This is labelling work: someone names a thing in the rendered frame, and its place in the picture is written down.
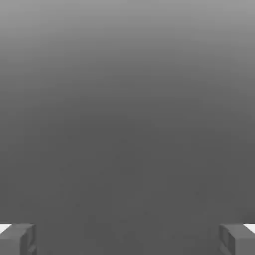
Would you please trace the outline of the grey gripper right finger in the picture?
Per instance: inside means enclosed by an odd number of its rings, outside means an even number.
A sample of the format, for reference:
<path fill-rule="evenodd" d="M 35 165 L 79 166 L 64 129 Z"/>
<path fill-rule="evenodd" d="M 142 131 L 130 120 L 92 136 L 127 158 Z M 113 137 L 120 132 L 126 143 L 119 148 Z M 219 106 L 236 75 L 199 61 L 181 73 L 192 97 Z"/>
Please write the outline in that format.
<path fill-rule="evenodd" d="M 222 255 L 255 255 L 255 224 L 220 224 Z"/>

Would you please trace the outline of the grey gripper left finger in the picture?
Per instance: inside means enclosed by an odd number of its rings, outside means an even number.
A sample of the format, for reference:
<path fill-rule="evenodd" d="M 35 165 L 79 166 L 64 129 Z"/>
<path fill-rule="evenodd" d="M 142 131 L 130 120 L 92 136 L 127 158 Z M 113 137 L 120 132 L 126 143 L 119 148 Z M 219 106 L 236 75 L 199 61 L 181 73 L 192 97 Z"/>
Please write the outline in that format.
<path fill-rule="evenodd" d="M 0 224 L 0 255 L 37 255 L 36 225 Z"/>

